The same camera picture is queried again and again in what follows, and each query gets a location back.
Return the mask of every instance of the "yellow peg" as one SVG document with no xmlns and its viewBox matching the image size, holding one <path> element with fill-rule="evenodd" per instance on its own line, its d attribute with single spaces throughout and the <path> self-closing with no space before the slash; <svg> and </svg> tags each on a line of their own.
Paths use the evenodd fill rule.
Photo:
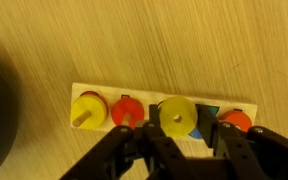
<svg viewBox="0 0 288 180">
<path fill-rule="evenodd" d="M 71 125 L 80 129 L 95 129 L 107 117 L 104 99 L 96 94 L 80 96 L 71 107 Z"/>
</svg>

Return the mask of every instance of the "red circle piece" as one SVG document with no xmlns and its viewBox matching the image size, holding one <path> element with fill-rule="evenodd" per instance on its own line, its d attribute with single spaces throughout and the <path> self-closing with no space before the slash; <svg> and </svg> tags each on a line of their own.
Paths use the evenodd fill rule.
<svg viewBox="0 0 288 180">
<path fill-rule="evenodd" d="M 252 127 L 251 119 L 241 111 L 228 111 L 220 117 L 220 120 L 224 120 L 240 127 L 241 131 L 247 132 Z"/>
<path fill-rule="evenodd" d="M 130 115 L 129 126 L 134 129 L 136 122 L 144 119 L 144 108 L 138 100 L 122 97 L 114 104 L 112 109 L 112 119 L 115 125 L 122 125 L 127 114 Z"/>
</svg>

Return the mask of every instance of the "orange shape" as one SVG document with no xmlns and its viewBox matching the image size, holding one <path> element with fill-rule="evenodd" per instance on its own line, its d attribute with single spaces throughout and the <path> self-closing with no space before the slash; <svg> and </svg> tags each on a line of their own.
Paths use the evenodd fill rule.
<svg viewBox="0 0 288 180">
<path fill-rule="evenodd" d="M 241 111 L 228 111 L 223 114 L 220 120 L 230 122 L 237 126 L 241 131 L 247 132 L 250 127 L 252 127 L 251 119 Z"/>
<path fill-rule="evenodd" d="M 138 100 L 122 96 L 113 106 L 112 119 L 117 126 L 129 125 L 134 129 L 136 122 L 144 119 L 144 108 Z"/>
</svg>

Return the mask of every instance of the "yellow circle piece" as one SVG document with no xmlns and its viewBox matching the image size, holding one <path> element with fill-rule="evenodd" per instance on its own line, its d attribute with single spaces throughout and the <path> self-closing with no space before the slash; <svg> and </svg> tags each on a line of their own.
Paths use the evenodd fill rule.
<svg viewBox="0 0 288 180">
<path fill-rule="evenodd" d="M 103 100 L 96 95 L 83 95 L 72 104 L 71 125 L 80 129 L 95 129 L 107 117 Z"/>
<path fill-rule="evenodd" d="M 161 128 L 167 136 L 183 137 L 191 133 L 197 124 L 195 104 L 182 96 L 166 99 L 159 105 Z"/>
</svg>

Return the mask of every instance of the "wooden table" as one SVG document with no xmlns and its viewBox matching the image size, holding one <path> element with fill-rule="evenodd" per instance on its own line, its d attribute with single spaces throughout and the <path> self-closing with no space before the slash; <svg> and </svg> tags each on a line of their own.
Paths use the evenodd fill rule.
<svg viewBox="0 0 288 180">
<path fill-rule="evenodd" d="M 103 137 L 70 128 L 72 82 L 255 103 L 288 137 L 288 1 L 0 0 L 0 73 L 21 96 L 0 179 L 58 179 Z"/>
</svg>

